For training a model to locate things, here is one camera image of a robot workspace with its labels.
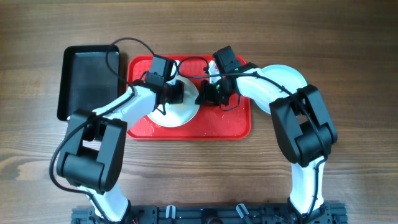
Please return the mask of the light blue plate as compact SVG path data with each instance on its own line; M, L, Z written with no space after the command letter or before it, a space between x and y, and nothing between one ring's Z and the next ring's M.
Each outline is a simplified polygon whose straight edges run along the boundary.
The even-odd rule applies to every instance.
M263 77L271 79L280 86L285 87L291 93L296 93L297 89L308 85L306 79L296 69L287 65L269 65L261 69ZM254 100L254 102L265 113L270 114L269 104L278 98L285 98L288 94L277 88L272 83L261 80L261 99Z

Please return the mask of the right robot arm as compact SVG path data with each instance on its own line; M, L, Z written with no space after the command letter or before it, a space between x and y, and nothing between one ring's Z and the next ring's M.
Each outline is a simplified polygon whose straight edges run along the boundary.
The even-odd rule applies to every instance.
M289 205L301 221L313 220L324 204L323 169L338 138L318 88L287 65L212 61L203 71L206 89L216 93L210 101L237 93L271 116L279 149L291 163Z

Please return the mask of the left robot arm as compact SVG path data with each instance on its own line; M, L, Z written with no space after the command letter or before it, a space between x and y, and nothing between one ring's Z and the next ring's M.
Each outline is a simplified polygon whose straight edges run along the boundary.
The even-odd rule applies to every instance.
M63 141L50 161L49 176L59 189L86 195L101 223L132 223L130 201L120 191L128 129L141 118L168 104L182 104L189 82L148 73L135 80L126 92L95 110L76 110Z

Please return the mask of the white plate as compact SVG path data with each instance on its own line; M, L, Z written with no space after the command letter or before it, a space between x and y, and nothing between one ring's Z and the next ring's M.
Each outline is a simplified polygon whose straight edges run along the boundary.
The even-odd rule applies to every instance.
M200 106L195 104L199 95L197 87L189 79L177 73L177 65L180 62L174 60L172 76L167 83L174 84L177 80L184 83L183 103L158 105L147 116L156 124L166 128L176 128L188 123L197 114Z

